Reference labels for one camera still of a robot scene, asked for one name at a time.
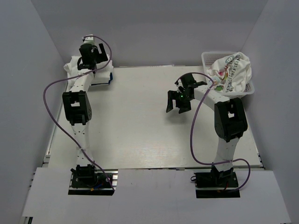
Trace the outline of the plain white t shirt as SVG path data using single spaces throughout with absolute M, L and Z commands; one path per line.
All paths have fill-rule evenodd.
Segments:
M 82 71 L 78 70 L 77 63 L 79 61 L 79 58 L 80 58 L 80 56 L 72 56 L 70 62 L 64 65 L 64 70 L 67 72 L 68 78 L 75 77 L 75 76 L 85 72 L 85 70 L 82 70 Z M 103 76 L 106 73 L 113 72 L 113 69 L 114 69 L 114 67 L 112 65 L 112 60 L 111 60 L 105 68 L 98 70 L 95 73 L 94 79 L 95 79 L 95 76 Z

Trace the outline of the white printed t shirt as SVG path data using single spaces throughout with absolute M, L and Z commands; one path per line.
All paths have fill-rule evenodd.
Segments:
M 245 54 L 236 52 L 207 66 L 206 75 L 213 79 L 215 91 L 222 94 L 245 92 L 252 77 L 251 63 Z

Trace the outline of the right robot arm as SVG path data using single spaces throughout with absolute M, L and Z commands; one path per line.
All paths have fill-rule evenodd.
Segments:
M 205 104 L 214 112 L 214 129 L 219 138 L 216 157 L 211 163 L 211 181 L 222 186 L 233 173 L 233 158 L 240 138 L 248 129 L 245 110 L 240 98 L 228 98 L 213 88 L 215 81 L 197 82 L 192 73 L 183 74 L 175 85 L 177 90 L 167 92 L 166 112 L 178 108 L 180 114 L 191 110 L 191 101 Z

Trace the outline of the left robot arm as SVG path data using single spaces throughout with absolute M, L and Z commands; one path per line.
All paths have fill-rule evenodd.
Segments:
M 97 64 L 106 62 L 104 45 L 84 42 L 79 51 L 81 57 L 77 62 L 77 75 L 70 90 L 63 93 L 63 104 L 66 119 L 73 130 L 77 144 L 77 165 L 72 169 L 75 180 L 88 187 L 98 183 L 99 175 L 95 172 L 94 160 L 89 150 L 89 122 L 92 109 L 87 91 L 94 80 Z

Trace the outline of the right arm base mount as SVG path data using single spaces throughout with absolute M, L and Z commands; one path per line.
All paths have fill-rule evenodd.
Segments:
M 195 183 L 196 198 L 198 199 L 240 198 L 240 191 L 234 191 L 239 187 L 235 172 L 219 183 L 208 172 L 194 173 L 190 180 Z

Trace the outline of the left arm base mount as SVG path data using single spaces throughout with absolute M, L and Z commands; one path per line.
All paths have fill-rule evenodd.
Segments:
M 108 178 L 102 172 L 96 172 L 96 181 L 92 184 L 83 183 L 75 174 L 71 175 L 68 195 L 71 196 L 112 196 L 114 190 L 108 182 L 112 182 L 113 188 L 117 185 L 117 172 L 107 173 Z

